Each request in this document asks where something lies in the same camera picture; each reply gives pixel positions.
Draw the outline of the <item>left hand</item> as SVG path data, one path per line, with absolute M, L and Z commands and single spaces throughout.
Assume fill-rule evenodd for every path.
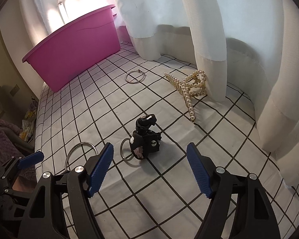
M 31 193 L 37 185 L 35 175 L 21 175 L 17 177 L 12 188 L 18 192 Z

